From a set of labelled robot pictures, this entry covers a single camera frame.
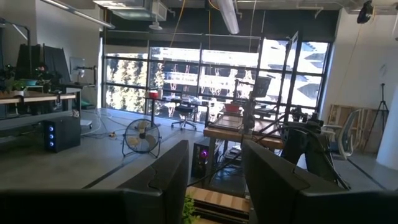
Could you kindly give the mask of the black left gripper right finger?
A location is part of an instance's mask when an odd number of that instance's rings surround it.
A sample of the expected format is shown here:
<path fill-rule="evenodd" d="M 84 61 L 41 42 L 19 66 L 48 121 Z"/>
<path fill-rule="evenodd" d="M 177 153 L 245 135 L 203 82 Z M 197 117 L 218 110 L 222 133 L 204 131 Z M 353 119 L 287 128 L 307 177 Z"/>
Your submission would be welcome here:
<path fill-rule="evenodd" d="M 397 192 L 352 192 L 252 140 L 242 163 L 259 223 L 397 223 Z"/>

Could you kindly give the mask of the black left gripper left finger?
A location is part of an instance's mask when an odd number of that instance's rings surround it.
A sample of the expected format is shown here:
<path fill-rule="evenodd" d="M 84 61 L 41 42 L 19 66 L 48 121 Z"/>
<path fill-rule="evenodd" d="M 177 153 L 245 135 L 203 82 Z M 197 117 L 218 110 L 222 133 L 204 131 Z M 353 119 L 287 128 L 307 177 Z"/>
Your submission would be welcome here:
<path fill-rule="evenodd" d="M 1 223 L 181 223 L 189 142 L 112 190 L 3 190 Z"/>

